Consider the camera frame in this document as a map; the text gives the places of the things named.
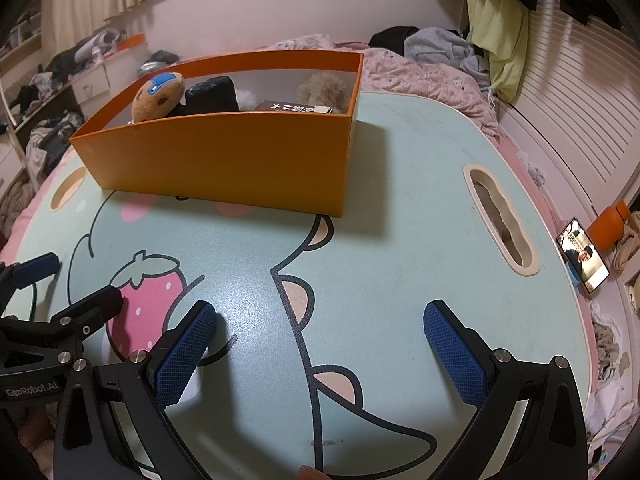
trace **blue patch on plush toy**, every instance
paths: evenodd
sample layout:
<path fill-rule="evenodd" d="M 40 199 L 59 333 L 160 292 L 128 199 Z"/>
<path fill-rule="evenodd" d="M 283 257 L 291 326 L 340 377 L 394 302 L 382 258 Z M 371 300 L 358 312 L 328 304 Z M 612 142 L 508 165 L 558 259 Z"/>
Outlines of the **blue patch on plush toy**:
<path fill-rule="evenodd" d="M 175 75 L 171 72 L 162 72 L 161 74 L 153 76 L 151 78 L 153 85 L 149 90 L 147 90 L 147 92 L 149 92 L 149 95 L 155 94 L 164 83 L 171 81 L 172 79 L 175 79 Z"/>

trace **blue gripper pad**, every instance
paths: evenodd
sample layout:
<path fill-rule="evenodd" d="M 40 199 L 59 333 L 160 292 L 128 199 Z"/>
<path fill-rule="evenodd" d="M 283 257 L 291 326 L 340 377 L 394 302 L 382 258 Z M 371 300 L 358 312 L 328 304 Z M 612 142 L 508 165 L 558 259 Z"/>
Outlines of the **blue gripper pad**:
<path fill-rule="evenodd" d="M 487 396 L 484 368 L 435 302 L 424 309 L 423 321 L 424 335 L 447 369 L 463 402 L 480 408 Z"/>
<path fill-rule="evenodd" d="M 156 370 L 154 397 L 161 410 L 180 400 L 215 331 L 216 310 L 206 303 Z"/>
<path fill-rule="evenodd" d="M 12 285 L 15 288 L 25 288 L 47 276 L 53 276 L 59 268 L 60 260 L 54 253 L 43 254 L 33 260 L 18 264 L 12 274 Z"/>

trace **strawberry print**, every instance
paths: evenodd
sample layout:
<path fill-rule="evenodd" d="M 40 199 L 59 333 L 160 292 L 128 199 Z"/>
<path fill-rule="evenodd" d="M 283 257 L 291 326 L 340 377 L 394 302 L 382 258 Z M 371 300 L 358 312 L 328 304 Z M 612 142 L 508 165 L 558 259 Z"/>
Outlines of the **strawberry print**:
<path fill-rule="evenodd" d="M 149 350 L 162 335 L 162 324 L 185 289 L 180 262 L 162 254 L 137 252 L 111 280 L 124 304 L 107 323 L 111 346 L 122 360 L 134 350 Z"/>

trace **closet door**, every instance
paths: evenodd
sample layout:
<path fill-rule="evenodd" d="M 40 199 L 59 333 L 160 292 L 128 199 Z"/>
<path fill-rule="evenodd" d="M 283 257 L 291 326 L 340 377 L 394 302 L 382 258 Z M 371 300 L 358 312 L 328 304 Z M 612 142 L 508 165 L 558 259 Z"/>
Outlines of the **closet door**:
<path fill-rule="evenodd" d="M 640 51 L 599 18 L 585 27 L 540 0 L 530 14 L 522 92 L 513 106 L 580 182 L 597 213 L 640 163 Z"/>

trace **open box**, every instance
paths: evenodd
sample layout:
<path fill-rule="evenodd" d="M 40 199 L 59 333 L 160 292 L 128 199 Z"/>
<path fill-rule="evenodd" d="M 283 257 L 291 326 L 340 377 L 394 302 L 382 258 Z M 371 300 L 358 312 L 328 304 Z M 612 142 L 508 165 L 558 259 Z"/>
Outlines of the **open box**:
<path fill-rule="evenodd" d="M 362 54 L 334 50 L 262 50 L 188 61 L 138 79 L 71 143 L 103 189 L 340 216 L 362 61 Z M 351 88 L 347 113 L 226 112 L 127 124 L 136 92 L 159 72 L 181 73 L 187 88 L 226 74 L 258 102 L 296 102 L 297 85 L 320 70 L 336 71 Z"/>

